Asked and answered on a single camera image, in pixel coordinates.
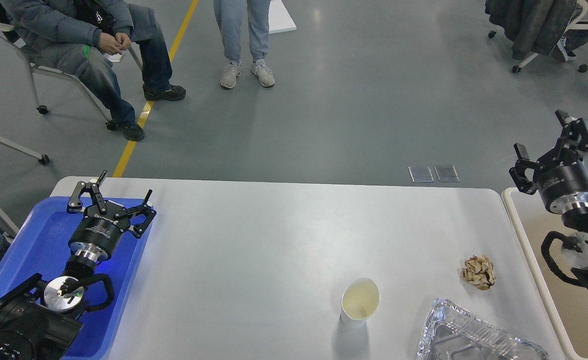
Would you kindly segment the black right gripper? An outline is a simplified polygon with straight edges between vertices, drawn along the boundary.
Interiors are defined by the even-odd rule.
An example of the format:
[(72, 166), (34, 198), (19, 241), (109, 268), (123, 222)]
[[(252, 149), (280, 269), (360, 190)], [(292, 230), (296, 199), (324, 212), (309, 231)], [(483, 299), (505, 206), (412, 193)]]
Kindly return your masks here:
[[(533, 195), (539, 190), (545, 209), (561, 215), (572, 203), (588, 207), (588, 170), (583, 163), (588, 155), (588, 120), (561, 110), (555, 115), (563, 129), (551, 155), (531, 161), (525, 146), (515, 143), (516, 162), (509, 175), (520, 192)], [(527, 170), (533, 170), (531, 179)]]

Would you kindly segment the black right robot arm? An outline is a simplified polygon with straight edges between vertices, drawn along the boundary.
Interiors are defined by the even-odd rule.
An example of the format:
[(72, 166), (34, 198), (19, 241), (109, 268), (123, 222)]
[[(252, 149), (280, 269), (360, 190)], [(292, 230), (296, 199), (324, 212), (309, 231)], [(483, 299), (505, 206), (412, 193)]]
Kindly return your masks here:
[(525, 146), (516, 143), (516, 162), (509, 175), (518, 191), (539, 193), (545, 209), (561, 215), (572, 235), (550, 231), (541, 244), (541, 255), (560, 280), (588, 290), (588, 120), (572, 118), (557, 110), (562, 127), (556, 145), (532, 161)]

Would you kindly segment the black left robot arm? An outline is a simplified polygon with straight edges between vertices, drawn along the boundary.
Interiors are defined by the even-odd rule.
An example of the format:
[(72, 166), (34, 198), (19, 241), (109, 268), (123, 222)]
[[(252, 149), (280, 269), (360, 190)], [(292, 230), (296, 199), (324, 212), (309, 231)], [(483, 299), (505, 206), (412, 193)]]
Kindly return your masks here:
[(99, 360), (115, 339), (156, 210), (106, 199), (106, 173), (38, 203), (0, 264), (0, 360)]

